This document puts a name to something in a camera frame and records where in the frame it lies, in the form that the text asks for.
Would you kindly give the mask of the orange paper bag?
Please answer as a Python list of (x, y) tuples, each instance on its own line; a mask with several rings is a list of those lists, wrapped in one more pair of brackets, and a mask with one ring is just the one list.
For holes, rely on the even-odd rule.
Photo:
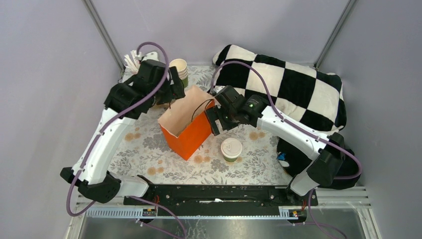
[(211, 134), (205, 111), (214, 106), (213, 96), (191, 86), (185, 97), (175, 100), (158, 119), (168, 146), (185, 161)]

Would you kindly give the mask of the green paper coffee cup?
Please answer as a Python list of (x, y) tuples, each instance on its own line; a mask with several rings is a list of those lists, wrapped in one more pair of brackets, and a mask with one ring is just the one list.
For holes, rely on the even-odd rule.
[(239, 157), (238, 155), (232, 156), (232, 155), (223, 154), (224, 160), (229, 163), (235, 162), (238, 159), (238, 157)]

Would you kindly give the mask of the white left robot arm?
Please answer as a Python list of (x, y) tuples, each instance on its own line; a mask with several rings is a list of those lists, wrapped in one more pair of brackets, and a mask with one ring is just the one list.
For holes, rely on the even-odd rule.
[[(175, 66), (170, 67), (161, 88), (150, 98), (147, 95), (159, 84), (165, 64), (156, 60), (142, 61), (137, 74), (114, 85), (105, 102), (101, 120), (81, 159), (61, 170), (60, 176), (74, 183), (87, 199), (107, 203), (114, 197), (135, 196), (144, 205), (154, 200), (153, 189), (142, 176), (120, 176), (109, 172), (110, 162), (129, 129), (155, 105), (168, 104), (185, 96), (182, 80)], [(121, 115), (125, 109), (146, 99), (142, 104)]]

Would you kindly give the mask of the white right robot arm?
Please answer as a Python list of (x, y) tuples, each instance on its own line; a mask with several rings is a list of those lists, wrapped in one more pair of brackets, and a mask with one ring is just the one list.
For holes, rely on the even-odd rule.
[(219, 89), (214, 98), (218, 105), (205, 111), (213, 135), (220, 134), (217, 121), (223, 130), (251, 125), (283, 139), (311, 161), (290, 182), (285, 192), (288, 203), (298, 205), (311, 189), (333, 183), (345, 159), (342, 135), (317, 132), (273, 109), (267, 99), (259, 95), (246, 99), (232, 86)]

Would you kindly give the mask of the white plastic cup lid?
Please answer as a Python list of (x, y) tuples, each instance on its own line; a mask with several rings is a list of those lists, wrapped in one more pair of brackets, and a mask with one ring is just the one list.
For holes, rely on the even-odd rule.
[(236, 138), (227, 138), (221, 143), (220, 149), (222, 154), (240, 156), (243, 150), (243, 145)]

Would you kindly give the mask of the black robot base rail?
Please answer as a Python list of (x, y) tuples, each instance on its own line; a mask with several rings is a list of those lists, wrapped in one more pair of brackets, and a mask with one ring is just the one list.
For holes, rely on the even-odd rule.
[(317, 206), (317, 196), (297, 196), (284, 186), (153, 184), (142, 197), (176, 216), (280, 216), (280, 207)]

